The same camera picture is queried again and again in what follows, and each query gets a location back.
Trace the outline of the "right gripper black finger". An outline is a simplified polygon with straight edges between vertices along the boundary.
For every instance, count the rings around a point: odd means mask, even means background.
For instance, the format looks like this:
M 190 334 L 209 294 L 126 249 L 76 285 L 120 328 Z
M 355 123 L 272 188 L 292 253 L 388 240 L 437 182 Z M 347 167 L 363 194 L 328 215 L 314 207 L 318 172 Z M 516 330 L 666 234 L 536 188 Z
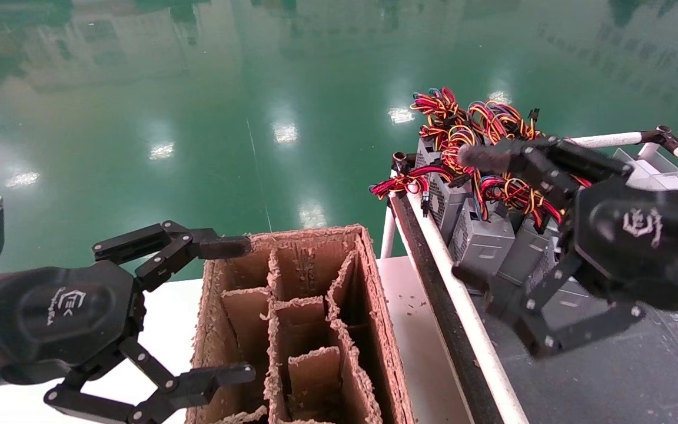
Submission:
M 568 138 L 502 139 L 495 145 L 464 145 L 459 163 L 493 174 L 508 173 L 524 180 L 556 209 L 568 210 L 581 188 L 576 177 L 591 184 L 629 179 L 633 167 Z

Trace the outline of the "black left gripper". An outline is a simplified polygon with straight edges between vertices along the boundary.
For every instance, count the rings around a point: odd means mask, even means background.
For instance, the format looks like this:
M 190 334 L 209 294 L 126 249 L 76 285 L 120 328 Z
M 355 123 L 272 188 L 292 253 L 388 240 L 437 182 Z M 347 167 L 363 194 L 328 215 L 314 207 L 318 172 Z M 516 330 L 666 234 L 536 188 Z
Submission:
M 118 343 L 142 326 L 140 290 L 153 292 L 194 259 L 245 257 L 252 252 L 250 238 L 164 221 L 100 241 L 92 252 L 97 263 L 87 267 L 0 274 L 3 381 L 33 385 L 67 375 L 45 395 L 54 410 L 100 423 L 163 423 L 178 410 L 209 405 L 220 388 L 255 379 L 247 363 L 174 376 L 135 336 Z M 145 256 L 135 277 L 118 266 Z M 87 381 L 124 359 L 155 384 L 148 399 L 132 405 L 82 392 Z

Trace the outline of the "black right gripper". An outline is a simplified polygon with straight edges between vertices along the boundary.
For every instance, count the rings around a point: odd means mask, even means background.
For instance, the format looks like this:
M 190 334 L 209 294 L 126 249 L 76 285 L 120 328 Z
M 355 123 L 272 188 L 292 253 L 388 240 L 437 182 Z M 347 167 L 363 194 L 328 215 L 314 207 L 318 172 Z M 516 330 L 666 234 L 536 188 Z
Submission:
M 639 301 L 678 312 L 678 190 L 650 191 L 606 180 L 574 199 L 574 250 L 527 289 L 500 274 L 462 265 L 452 275 L 481 290 L 487 314 L 501 320 L 534 359 L 546 359 L 619 334 L 646 312 Z M 593 295 L 613 300 L 595 316 L 552 327 L 543 309 L 576 272 Z

